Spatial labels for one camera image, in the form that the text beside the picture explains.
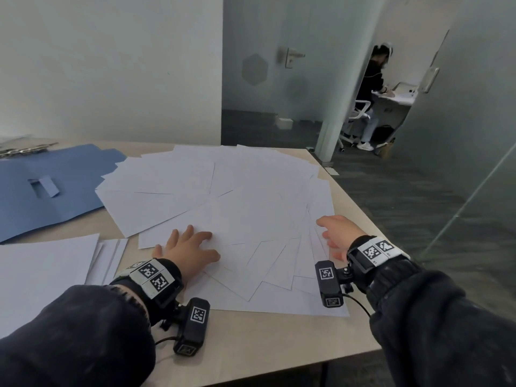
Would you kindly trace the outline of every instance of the stack of paper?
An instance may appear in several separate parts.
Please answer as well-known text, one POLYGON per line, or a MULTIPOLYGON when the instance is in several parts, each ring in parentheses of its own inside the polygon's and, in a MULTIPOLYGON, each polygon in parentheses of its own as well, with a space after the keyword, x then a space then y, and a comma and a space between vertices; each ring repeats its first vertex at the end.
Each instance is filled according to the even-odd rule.
POLYGON ((125 158, 87 144, 0 159, 0 242, 102 207, 101 175, 125 158))
POLYGON ((179 145, 118 163, 97 194, 139 248, 173 229, 213 232, 221 259, 187 286, 213 309, 347 316, 326 309, 314 264, 329 257, 315 220, 334 214, 319 166, 274 149, 179 145))
POLYGON ((113 280, 127 239, 73 239, 0 246, 0 338, 34 319, 73 285, 113 280))

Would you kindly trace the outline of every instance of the white sneaker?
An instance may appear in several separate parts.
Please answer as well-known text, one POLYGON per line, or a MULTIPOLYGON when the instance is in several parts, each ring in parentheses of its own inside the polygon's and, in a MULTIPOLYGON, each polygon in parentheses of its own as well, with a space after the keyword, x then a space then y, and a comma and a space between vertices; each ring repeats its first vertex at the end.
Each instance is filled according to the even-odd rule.
POLYGON ((368 142, 361 142, 357 145, 358 149, 362 149, 363 151, 372 151, 374 148, 368 142))

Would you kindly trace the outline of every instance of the left hand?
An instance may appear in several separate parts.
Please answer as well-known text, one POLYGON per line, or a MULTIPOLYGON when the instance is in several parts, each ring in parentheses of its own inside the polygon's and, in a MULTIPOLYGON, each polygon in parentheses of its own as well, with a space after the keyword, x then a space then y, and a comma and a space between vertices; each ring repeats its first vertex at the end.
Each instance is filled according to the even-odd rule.
POLYGON ((204 268, 220 259, 220 254, 216 250, 201 250, 199 246, 204 240, 211 239, 211 232, 197 232, 194 227, 189 225, 181 236, 178 230, 173 230, 166 246, 156 245, 152 250, 152 258, 166 258, 175 263, 183 282, 195 277, 204 268))

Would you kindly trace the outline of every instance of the hand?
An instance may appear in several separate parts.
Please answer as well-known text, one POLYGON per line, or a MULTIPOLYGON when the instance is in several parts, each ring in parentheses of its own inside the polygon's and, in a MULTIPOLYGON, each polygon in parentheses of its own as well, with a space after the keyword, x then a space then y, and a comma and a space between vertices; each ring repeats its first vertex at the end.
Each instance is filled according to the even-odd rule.
POLYGON ((316 221, 319 227, 326 227, 322 233, 324 239, 328 239, 328 246, 332 248, 332 257, 346 261, 346 253, 352 243, 360 236, 367 235, 351 220, 336 214, 334 216, 322 216, 316 221))
POLYGON ((189 225, 186 231, 179 236, 178 230, 173 230, 167 245, 156 245, 152 251, 152 258, 166 258, 178 267, 183 276, 183 283, 202 272, 206 265, 220 259, 216 250, 201 250, 199 246, 203 240, 211 239, 211 232, 194 233, 194 227, 189 225))

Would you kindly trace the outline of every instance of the person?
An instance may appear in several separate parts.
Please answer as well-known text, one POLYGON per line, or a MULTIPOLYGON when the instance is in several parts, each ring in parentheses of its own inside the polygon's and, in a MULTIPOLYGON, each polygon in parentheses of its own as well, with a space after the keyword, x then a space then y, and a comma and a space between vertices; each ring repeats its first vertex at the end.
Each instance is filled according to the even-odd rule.
MULTIPOLYGON (((371 102, 371 107, 366 111, 369 118, 364 117, 362 121, 366 122, 365 129, 360 137, 360 142, 357 144, 358 149, 364 151, 372 151, 374 148, 371 145, 371 137, 375 129, 378 127, 379 118, 375 116, 372 109, 374 103, 372 99, 372 91, 385 94, 387 96, 394 96, 394 93, 389 90, 387 86, 384 86, 384 79, 382 77, 382 69, 386 67, 389 59, 393 53, 393 48, 390 43, 383 43, 380 46, 375 46, 372 50, 371 59, 367 64, 364 78, 360 84, 360 88, 357 95, 357 100, 371 102)), ((358 110, 361 110, 364 104, 357 103, 358 110)))
MULTIPOLYGON (((322 235, 332 255, 342 260, 348 249, 373 238, 343 216, 321 217, 317 224, 326 228, 322 235)), ((174 230, 152 257, 187 281, 220 258, 215 250, 199 248, 211 236, 195 233, 191 225, 182 235, 174 230)), ((375 311, 371 332, 397 386, 516 382, 515 323, 466 299, 444 273, 398 255, 359 276, 355 285, 375 311)), ((127 278, 109 286, 72 286, 0 339, 0 385, 139 386, 156 360, 150 332, 156 312, 127 278)))

